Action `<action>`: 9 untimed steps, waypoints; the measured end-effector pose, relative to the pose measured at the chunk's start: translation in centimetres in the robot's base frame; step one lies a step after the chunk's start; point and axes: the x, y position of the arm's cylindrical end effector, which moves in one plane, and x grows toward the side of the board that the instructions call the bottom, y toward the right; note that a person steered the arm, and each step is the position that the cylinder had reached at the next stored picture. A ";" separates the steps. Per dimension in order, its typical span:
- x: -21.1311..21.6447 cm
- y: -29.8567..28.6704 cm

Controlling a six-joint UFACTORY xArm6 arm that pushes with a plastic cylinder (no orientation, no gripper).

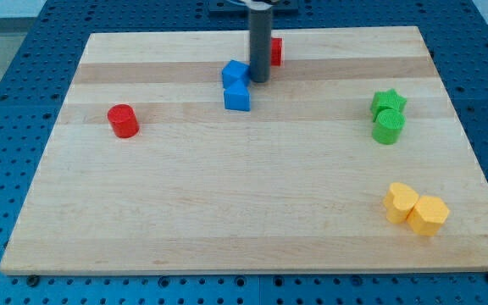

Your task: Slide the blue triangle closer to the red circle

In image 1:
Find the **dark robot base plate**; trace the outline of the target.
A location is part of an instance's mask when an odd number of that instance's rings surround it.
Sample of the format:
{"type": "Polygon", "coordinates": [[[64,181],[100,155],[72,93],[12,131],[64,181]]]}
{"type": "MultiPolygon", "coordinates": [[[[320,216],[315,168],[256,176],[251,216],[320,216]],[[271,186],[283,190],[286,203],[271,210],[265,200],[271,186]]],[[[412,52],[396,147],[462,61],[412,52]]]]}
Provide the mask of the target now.
{"type": "MultiPolygon", "coordinates": [[[[248,7],[241,1],[234,0],[207,0],[210,14],[246,13],[248,7]]],[[[281,0],[273,7],[276,13],[295,13],[299,9],[298,0],[281,0]]]]}

